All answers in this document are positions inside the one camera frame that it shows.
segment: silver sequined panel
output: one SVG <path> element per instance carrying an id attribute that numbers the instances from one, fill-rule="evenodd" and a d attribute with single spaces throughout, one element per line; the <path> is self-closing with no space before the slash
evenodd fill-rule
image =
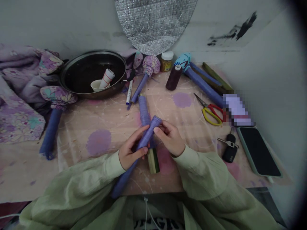
<path id="1" fill-rule="evenodd" d="M 197 0 L 115 0 L 122 28 L 141 53 L 158 55 L 185 30 Z"/>

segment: key fob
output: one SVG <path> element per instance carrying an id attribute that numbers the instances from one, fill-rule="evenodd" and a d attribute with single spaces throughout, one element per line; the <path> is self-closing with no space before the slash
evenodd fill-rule
<path id="1" fill-rule="evenodd" d="M 226 137 L 226 140 L 235 143 L 236 137 L 232 134 L 228 134 Z M 232 163 L 237 154 L 237 150 L 238 148 L 236 146 L 234 147 L 227 146 L 222 156 L 222 159 L 228 163 Z"/>

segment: phone case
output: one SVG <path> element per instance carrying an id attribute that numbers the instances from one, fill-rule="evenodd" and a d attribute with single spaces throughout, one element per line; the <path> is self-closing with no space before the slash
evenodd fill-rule
<path id="1" fill-rule="evenodd" d="M 272 158 L 273 158 L 273 161 L 274 161 L 274 163 L 276 164 L 276 166 L 277 166 L 277 168 L 278 168 L 278 170 L 279 170 L 281 176 L 278 177 L 278 176 L 262 175 L 262 174 L 260 174 L 260 173 L 257 171 L 257 168 L 256 168 L 256 166 L 255 166 L 255 164 L 254 164 L 254 162 L 253 162 L 253 159 L 252 159 L 252 157 L 251 157 L 251 155 L 250 155 L 250 152 L 249 152 L 249 150 L 248 150 L 248 148 L 247 148 L 247 145 L 246 145 L 245 140 L 244 140 L 244 138 L 243 138 L 243 136 L 242 136 L 242 133 L 241 133 L 241 131 L 240 131 L 240 128 L 253 128 L 253 129 L 257 129 L 257 128 L 255 128 L 255 127 L 238 127 L 238 128 L 237 128 L 238 136 L 239 136 L 239 138 L 240 138 L 240 141 L 241 141 L 242 146 L 243 146 L 243 148 L 244 148 L 244 151 L 245 151 L 245 153 L 246 153 L 246 156 L 247 156 L 247 159 L 248 159 L 248 161 L 249 161 L 250 167 L 252 168 L 252 170 L 254 171 L 254 173 L 257 174 L 257 175 L 259 175 L 259 176 L 282 178 L 282 177 L 283 177 L 283 176 L 282 176 L 282 172 L 281 172 L 281 170 L 279 169 L 278 164 L 276 163 L 274 157 L 272 156 L 272 153 L 271 153 L 270 149 L 268 148 L 268 146 L 266 145 L 266 143 L 265 143 L 265 141 L 264 141 L 264 138 L 262 137 L 262 135 L 261 135 L 260 132 L 259 132 L 259 133 L 260 133 L 260 136 L 261 136 L 261 138 L 263 139 L 263 141 L 264 141 L 266 147 L 268 148 L 268 151 L 269 151 L 269 153 L 271 154 L 271 156 L 272 156 Z"/>

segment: cooking pot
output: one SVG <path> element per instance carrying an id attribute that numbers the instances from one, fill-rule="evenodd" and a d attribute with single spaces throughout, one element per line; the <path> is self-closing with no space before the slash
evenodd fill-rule
<path id="1" fill-rule="evenodd" d="M 109 87 L 94 92 L 91 83 L 102 79 L 106 69 L 113 71 L 115 77 Z M 126 61 L 118 53 L 109 50 L 94 50 L 67 62 L 60 74 L 60 84 L 79 97 L 100 100 L 111 97 L 122 90 L 127 81 L 126 69 Z"/>

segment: table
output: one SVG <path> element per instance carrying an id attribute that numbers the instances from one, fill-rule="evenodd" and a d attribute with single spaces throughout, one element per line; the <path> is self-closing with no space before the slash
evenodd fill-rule
<path id="1" fill-rule="evenodd" d="M 207 123 L 193 93 L 207 103 L 210 100 L 186 76 L 180 78 L 176 90 L 168 91 L 165 88 L 168 76 L 169 72 L 152 76 L 142 91 L 150 115 L 157 115 L 176 125 L 190 148 L 199 152 L 215 151 L 221 156 L 226 146 L 217 142 L 216 138 L 225 139 L 230 126 L 216 127 Z M 136 78 L 132 92 L 141 77 Z M 90 157 L 118 150 L 141 126 L 138 104 L 128 111 L 125 103 L 126 93 L 119 93 L 106 100 L 83 99 L 69 106 L 61 117 L 55 143 L 58 155 L 52 161 L 38 155 L 42 140 L 0 145 L 0 203 L 33 200 L 43 193 L 59 171 Z M 271 186 L 265 177 L 252 172 L 237 133 L 234 135 L 239 149 L 234 162 L 226 163 L 230 173 L 246 188 Z M 160 173 L 150 174 L 147 159 L 139 160 L 124 195 L 183 191 L 175 162 L 164 145 L 157 139 L 156 143 Z M 283 178 L 274 179 L 274 182 L 291 184 L 281 162 L 270 150 L 283 173 Z"/>

